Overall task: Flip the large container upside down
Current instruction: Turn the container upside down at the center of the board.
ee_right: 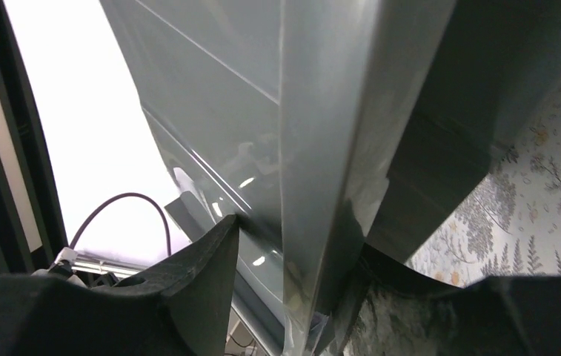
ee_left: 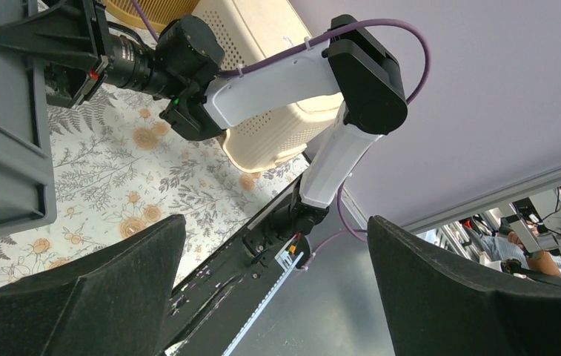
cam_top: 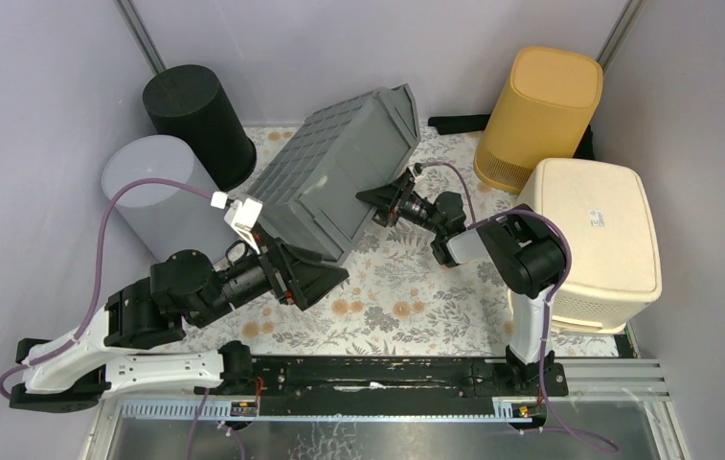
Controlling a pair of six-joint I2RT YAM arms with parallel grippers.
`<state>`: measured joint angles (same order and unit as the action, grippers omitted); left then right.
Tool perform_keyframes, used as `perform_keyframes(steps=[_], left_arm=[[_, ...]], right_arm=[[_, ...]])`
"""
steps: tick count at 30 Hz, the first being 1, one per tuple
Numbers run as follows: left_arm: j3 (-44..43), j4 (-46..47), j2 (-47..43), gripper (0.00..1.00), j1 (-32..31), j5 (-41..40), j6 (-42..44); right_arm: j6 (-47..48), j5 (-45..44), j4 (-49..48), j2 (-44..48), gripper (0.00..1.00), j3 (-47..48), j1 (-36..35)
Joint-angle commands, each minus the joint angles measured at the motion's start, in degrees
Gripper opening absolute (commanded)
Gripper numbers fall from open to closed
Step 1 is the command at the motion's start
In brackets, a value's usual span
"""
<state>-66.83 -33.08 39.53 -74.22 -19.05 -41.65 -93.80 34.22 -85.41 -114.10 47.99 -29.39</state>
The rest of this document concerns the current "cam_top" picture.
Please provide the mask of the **black ribbed waste bin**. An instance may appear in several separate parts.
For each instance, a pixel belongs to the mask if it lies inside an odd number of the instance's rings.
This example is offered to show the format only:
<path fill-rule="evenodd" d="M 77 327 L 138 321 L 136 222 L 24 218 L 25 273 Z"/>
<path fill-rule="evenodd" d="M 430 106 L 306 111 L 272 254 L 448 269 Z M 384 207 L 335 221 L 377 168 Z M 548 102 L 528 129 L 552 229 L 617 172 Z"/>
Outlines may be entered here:
<path fill-rule="evenodd" d="M 142 102 L 156 131 L 187 143 L 219 190 L 235 189 L 254 171 L 255 144 L 210 68 L 171 67 L 147 83 Z"/>

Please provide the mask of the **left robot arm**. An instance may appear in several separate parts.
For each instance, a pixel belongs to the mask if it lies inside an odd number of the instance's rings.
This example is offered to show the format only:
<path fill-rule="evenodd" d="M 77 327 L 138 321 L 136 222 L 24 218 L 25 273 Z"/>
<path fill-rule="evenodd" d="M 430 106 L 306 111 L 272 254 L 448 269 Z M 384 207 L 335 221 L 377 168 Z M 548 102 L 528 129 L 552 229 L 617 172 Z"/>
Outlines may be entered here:
<path fill-rule="evenodd" d="M 304 311 L 348 277 L 319 254 L 279 239 L 260 251 L 246 246 L 223 269 L 197 251 L 179 251 L 111 294 L 85 327 L 59 339 L 20 340 L 16 367 L 23 380 L 11 388 L 9 406 L 71 413 L 146 390 L 242 393 L 257 377 L 241 342 L 188 354 L 162 353 L 160 347 L 182 341 L 186 327 L 202 330 L 266 293 Z"/>

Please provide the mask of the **grey plastic crate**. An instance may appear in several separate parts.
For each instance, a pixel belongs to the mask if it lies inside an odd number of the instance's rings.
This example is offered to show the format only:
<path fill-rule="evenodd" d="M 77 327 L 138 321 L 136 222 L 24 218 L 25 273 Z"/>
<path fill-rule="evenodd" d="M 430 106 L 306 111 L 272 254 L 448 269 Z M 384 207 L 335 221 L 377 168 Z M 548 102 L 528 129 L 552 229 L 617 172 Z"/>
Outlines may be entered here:
<path fill-rule="evenodd" d="M 268 234 L 340 265 L 374 214 L 356 194 L 394 181 L 419 141 L 410 85 L 379 87 L 307 117 L 247 194 Z"/>

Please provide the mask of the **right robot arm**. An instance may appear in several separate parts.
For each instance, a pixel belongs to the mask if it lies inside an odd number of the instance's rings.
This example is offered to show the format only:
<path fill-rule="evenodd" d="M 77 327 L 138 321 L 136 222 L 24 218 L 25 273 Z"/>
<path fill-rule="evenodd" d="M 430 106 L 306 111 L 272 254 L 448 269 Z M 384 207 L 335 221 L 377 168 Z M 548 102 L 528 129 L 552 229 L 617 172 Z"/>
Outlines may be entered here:
<path fill-rule="evenodd" d="M 492 262 L 515 304 L 515 330 L 506 352 L 507 386 L 520 395 L 537 388 L 554 363 L 547 345 L 551 304 L 572 262 L 562 232 L 525 205 L 466 225 L 460 194 L 442 192 L 429 201 L 416 193 L 415 177 L 409 171 L 356 197 L 374 208 L 374 221 L 382 227 L 404 219 L 433 233 L 430 247 L 440 265 Z"/>

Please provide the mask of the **yellow slatted waste basket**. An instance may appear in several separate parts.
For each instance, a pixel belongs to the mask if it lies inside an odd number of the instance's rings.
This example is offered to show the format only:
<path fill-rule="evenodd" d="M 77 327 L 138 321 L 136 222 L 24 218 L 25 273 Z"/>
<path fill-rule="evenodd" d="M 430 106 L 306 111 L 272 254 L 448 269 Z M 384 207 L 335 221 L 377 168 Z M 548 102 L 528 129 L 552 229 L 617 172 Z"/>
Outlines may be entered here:
<path fill-rule="evenodd" d="M 573 157 L 602 89 L 603 70 L 592 57 L 543 46 L 520 50 L 475 150 L 477 177 L 517 194 L 540 161 Z"/>

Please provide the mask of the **cream perforated plastic basket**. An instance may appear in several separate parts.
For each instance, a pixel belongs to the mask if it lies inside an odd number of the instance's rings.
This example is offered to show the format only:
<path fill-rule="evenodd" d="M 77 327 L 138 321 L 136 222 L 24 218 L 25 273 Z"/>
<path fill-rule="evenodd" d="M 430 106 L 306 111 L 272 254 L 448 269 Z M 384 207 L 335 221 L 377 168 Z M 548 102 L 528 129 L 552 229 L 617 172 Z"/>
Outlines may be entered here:
<path fill-rule="evenodd" d="M 541 161 L 516 199 L 566 237 L 572 267 L 555 296 L 558 332 L 618 334 L 662 294 L 653 217 L 640 176 L 598 161 Z"/>

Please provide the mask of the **grey round plastic bin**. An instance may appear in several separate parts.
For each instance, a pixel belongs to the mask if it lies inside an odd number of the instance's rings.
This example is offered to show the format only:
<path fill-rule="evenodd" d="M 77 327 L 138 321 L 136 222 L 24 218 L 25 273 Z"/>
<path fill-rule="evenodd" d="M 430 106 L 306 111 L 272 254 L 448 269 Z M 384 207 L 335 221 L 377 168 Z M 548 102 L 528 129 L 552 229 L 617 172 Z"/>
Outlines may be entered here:
<path fill-rule="evenodd" d="M 117 151 L 102 172 L 102 189 L 108 198 L 125 185 L 144 178 L 164 178 L 217 191 L 216 184 L 190 146 L 168 135 L 138 139 Z M 128 191 L 117 210 L 155 260 L 193 249 L 212 263 L 224 258 L 238 235 L 224 221 L 225 212 L 210 205 L 209 197 L 161 184 L 146 184 Z"/>

